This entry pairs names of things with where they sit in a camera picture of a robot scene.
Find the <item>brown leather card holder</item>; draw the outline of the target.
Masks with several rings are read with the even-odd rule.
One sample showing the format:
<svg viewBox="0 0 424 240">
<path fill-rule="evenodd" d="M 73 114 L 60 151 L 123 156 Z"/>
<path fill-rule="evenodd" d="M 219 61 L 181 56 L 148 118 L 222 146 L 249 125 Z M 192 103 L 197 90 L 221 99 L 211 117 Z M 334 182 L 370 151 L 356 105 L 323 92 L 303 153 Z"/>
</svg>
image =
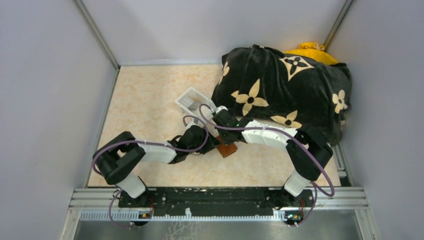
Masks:
<svg viewBox="0 0 424 240">
<path fill-rule="evenodd" d="M 226 145 L 219 135 L 215 138 L 219 141 L 219 145 L 216 147 L 216 149 L 218 150 L 222 158 L 225 159 L 238 150 L 238 147 L 234 143 Z"/>
</svg>

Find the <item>white translucent plastic card box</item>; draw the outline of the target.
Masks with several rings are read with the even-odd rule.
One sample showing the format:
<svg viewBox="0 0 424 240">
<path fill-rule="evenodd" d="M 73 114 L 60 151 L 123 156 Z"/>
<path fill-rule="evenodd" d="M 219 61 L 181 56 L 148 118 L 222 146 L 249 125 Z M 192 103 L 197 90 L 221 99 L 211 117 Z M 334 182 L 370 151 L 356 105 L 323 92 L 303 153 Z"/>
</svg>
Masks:
<svg viewBox="0 0 424 240">
<path fill-rule="evenodd" d="M 207 127 L 211 127 L 211 125 L 201 116 L 199 111 L 200 105 L 205 104 L 211 108 L 211 110 L 209 110 L 206 106 L 201 108 L 201 112 L 210 122 L 212 122 L 212 113 L 216 111 L 217 107 L 210 98 L 202 94 L 200 91 L 196 90 L 194 87 L 189 87 L 184 93 L 177 97 L 174 102 L 181 108 L 184 116 L 196 116 L 203 121 Z"/>
</svg>

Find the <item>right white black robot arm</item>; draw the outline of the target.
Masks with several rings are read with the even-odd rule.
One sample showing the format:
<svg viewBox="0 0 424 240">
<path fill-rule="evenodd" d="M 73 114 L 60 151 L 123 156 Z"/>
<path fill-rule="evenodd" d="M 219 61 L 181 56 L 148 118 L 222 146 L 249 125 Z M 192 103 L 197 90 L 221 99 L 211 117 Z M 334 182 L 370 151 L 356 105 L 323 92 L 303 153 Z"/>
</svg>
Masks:
<svg viewBox="0 0 424 240">
<path fill-rule="evenodd" d="M 238 120 L 225 107 L 217 109 L 212 114 L 212 120 L 212 125 L 225 144 L 243 142 L 287 152 L 294 167 L 282 187 L 281 199 L 287 206 L 295 206 L 301 200 L 301 192 L 320 176 L 324 176 L 330 187 L 330 192 L 326 192 L 326 195 L 334 196 L 334 184 L 325 172 L 333 151 L 322 134 L 313 127 L 276 127 L 251 117 Z"/>
</svg>

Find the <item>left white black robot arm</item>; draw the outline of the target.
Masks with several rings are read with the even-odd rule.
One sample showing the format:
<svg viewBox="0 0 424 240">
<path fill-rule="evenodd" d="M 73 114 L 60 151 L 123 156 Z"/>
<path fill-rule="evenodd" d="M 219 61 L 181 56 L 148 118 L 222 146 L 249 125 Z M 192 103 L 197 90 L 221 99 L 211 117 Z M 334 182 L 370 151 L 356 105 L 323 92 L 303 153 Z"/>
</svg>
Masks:
<svg viewBox="0 0 424 240">
<path fill-rule="evenodd" d="M 220 141 L 204 127 L 189 126 L 182 135 L 165 143 L 137 140 L 124 131 L 93 154 L 93 168 L 108 185 L 125 192 L 132 203 L 144 207 L 150 193 L 146 184 L 133 171 L 139 163 L 177 164 L 191 153 L 204 155 L 220 145 Z"/>
</svg>

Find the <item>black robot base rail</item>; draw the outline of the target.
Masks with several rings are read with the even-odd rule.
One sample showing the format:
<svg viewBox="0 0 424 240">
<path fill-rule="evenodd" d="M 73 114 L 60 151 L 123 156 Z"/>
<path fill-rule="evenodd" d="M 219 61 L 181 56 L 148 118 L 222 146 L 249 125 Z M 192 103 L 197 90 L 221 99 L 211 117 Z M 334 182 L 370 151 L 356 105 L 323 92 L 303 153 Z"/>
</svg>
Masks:
<svg viewBox="0 0 424 240">
<path fill-rule="evenodd" d="M 120 208 L 147 208 L 155 217 L 265 217 L 283 208 L 299 212 L 314 201 L 310 189 L 292 196 L 278 187 L 156 187 L 137 198 L 123 191 Z"/>
</svg>

